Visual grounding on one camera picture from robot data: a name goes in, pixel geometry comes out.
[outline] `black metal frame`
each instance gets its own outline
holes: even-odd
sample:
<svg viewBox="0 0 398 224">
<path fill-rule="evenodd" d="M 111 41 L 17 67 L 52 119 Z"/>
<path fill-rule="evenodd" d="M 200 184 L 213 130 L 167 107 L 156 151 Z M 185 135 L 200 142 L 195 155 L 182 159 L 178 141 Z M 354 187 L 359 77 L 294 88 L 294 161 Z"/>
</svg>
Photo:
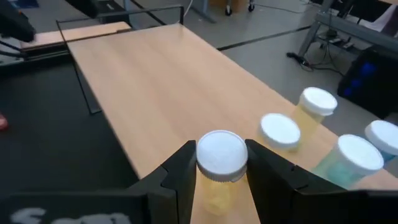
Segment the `black metal frame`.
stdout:
<svg viewBox="0 0 398 224">
<path fill-rule="evenodd" d="M 148 13 L 148 12 L 155 12 L 155 11 L 164 11 L 164 10 L 168 10 L 168 9 L 176 9 L 179 8 L 180 9 L 180 21 L 179 23 L 181 25 L 183 25 L 184 23 L 184 12 L 185 9 L 182 5 L 174 5 L 174 6 L 165 6 L 165 7 L 160 7 L 160 8 L 155 8 L 155 9 L 140 9 L 140 10 L 130 10 L 130 11 L 125 11 L 125 12 L 110 12 L 110 13 L 104 13 L 104 14 L 100 14 L 99 16 L 97 16 L 96 18 L 89 18 L 89 17 L 79 17 L 79 18 L 75 18 L 75 19 L 68 19 L 68 20 L 64 20 L 64 21 L 58 21 L 56 20 L 55 22 L 57 23 L 57 27 L 59 32 L 61 33 L 61 37 L 62 37 L 62 41 L 63 41 L 63 45 L 66 47 L 70 57 L 72 58 L 72 63 L 73 63 L 73 68 L 75 70 L 76 73 L 76 77 L 77 80 L 79 82 L 79 86 L 80 86 L 80 90 L 83 93 L 83 97 L 85 99 L 86 102 L 86 106 L 88 108 L 88 112 L 90 115 L 96 114 L 101 112 L 101 109 L 97 109 L 97 110 L 93 110 L 91 109 L 90 103 L 87 100 L 87 95 L 86 92 L 83 89 L 83 85 L 81 84 L 81 80 L 79 77 L 79 73 L 78 73 L 78 68 L 77 68 L 77 64 L 75 62 L 75 59 L 73 58 L 73 55 L 68 47 L 68 42 L 74 42 L 74 41 L 78 41 L 78 40 L 85 40 L 85 39 L 92 39 L 92 38 L 96 38 L 96 37 L 103 37 L 103 36 L 107 36 L 107 35 L 114 35 L 114 34 L 119 34 L 121 32 L 130 32 L 132 31 L 132 29 L 124 29 L 124 30 L 118 30 L 115 33 L 110 33 L 110 34 L 101 34 L 101 35 L 94 35 L 94 36 L 90 36 L 90 37 L 84 37 L 84 38 L 80 38 L 80 39 L 73 39 L 73 40 L 65 40 L 65 37 L 63 36 L 63 32 L 61 30 L 60 24 L 61 23 L 67 23 L 67 22 L 78 22 L 78 21 L 86 21 L 86 20 L 91 20 L 91 19 L 99 19 L 99 18 L 104 18 L 104 17 L 112 17 L 112 16 L 125 16 L 125 15 L 133 15 L 133 14 L 140 14 L 140 13 Z"/>
</svg>

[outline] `white screw cap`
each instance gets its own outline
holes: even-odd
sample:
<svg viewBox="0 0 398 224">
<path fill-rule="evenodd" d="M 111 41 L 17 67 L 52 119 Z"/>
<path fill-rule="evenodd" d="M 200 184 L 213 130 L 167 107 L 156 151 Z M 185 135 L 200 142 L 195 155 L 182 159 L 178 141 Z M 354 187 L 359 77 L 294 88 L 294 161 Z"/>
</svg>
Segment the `white screw cap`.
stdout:
<svg viewBox="0 0 398 224">
<path fill-rule="evenodd" d="M 380 151 L 398 156 L 398 126 L 377 120 L 365 128 L 366 138 Z"/>
<path fill-rule="evenodd" d="M 285 115 L 266 114 L 261 118 L 260 127 L 271 147 L 290 149 L 297 146 L 300 141 L 300 128 Z"/>
<path fill-rule="evenodd" d="M 342 135 L 338 138 L 335 149 L 339 152 L 341 161 L 359 174 L 371 175 L 384 166 L 384 159 L 378 149 L 361 137 Z"/>
<path fill-rule="evenodd" d="M 304 89 L 300 102 L 312 113 L 322 116 L 333 114 L 337 107 L 337 100 L 332 94 L 316 87 Z"/>
<path fill-rule="evenodd" d="M 217 182 L 238 181 L 246 172 L 248 149 L 243 139 L 231 131 L 205 134 L 197 144 L 200 172 Z"/>
</svg>

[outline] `wooden board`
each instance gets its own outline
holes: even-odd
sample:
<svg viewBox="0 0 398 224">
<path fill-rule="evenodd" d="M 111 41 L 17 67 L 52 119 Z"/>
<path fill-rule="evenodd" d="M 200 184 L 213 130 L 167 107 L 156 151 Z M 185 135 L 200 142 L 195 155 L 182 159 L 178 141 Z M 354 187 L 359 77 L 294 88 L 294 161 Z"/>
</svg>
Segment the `wooden board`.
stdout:
<svg viewBox="0 0 398 224">
<path fill-rule="evenodd" d="M 118 30 L 128 29 L 130 26 L 125 22 L 115 22 L 111 24 L 101 24 L 97 26 L 82 27 L 76 29 L 63 30 L 65 40 L 75 40 L 84 37 L 92 37 L 101 34 L 115 33 Z M 21 42 L 23 49 L 31 49 L 34 47 L 42 47 L 50 44 L 61 43 L 62 36 L 59 31 L 44 32 L 36 34 L 33 42 Z"/>
<path fill-rule="evenodd" d="M 215 129 L 255 139 L 262 115 L 289 115 L 294 105 L 179 24 L 68 43 L 139 177 L 145 177 L 188 139 Z M 276 151 L 311 169 L 337 136 L 320 126 L 295 154 Z M 239 183 L 233 211 L 216 217 L 202 205 L 200 179 L 192 223 L 259 223 L 250 190 Z M 398 189 L 385 170 L 357 188 Z"/>
</svg>

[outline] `gray floor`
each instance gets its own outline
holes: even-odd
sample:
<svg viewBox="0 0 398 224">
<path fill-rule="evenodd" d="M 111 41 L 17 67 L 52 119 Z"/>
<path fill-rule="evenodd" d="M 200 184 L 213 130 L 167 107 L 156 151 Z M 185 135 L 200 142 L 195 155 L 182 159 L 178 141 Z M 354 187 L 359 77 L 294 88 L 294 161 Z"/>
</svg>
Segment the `gray floor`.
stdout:
<svg viewBox="0 0 398 224">
<path fill-rule="evenodd" d="M 48 19 L 48 17 L 64 19 L 79 14 L 76 10 L 61 2 L 61 0 L 39 0 L 42 8 L 28 9 L 25 12 L 38 31 L 55 30 L 53 21 Z M 138 2 L 144 7 L 164 6 L 176 2 L 184 5 L 188 4 L 186 0 L 138 0 Z M 216 24 L 210 24 L 194 12 L 189 12 L 186 16 L 185 25 L 214 47 L 222 47 L 308 26 L 312 23 L 314 14 L 317 11 L 316 7 L 303 5 L 303 2 L 299 0 L 257 0 L 257 2 L 270 6 L 284 7 L 297 12 L 305 12 L 295 14 L 257 7 L 252 13 L 243 10 L 240 13 L 233 14 L 231 17 L 226 17 L 223 15 L 223 10 L 211 9 L 211 15 L 217 20 Z M 42 9 L 51 13 L 46 15 L 47 19 L 42 18 L 40 13 Z M 173 23 L 178 20 L 176 12 L 157 12 L 155 15 L 167 23 Z M 146 15 L 136 19 L 143 27 L 157 25 Z M 307 30 L 294 32 L 225 50 L 223 53 L 292 103 L 298 102 L 300 92 L 308 86 L 317 86 L 330 91 L 337 97 L 339 106 L 336 112 L 327 117 L 323 124 L 337 135 L 351 133 L 363 136 L 365 126 L 377 118 L 366 110 L 336 95 L 336 88 L 341 77 L 328 71 L 306 72 L 292 60 L 286 58 L 286 52 L 298 50 L 306 33 Z M 307 57 L 311 62 L 319 62 L 323 57 L 323 51 L 317 45 L 314 45 L 309 50 Z M 335 60 L 337 67 L 342 72 L 350 65 L 350 61 L 342 54 L 338 54 Z M 398 162 L 393 162 L 390 170 L 396 174 L 398 173 L 398 166 L 394 164 L 398 164 Z"/>
</svg>

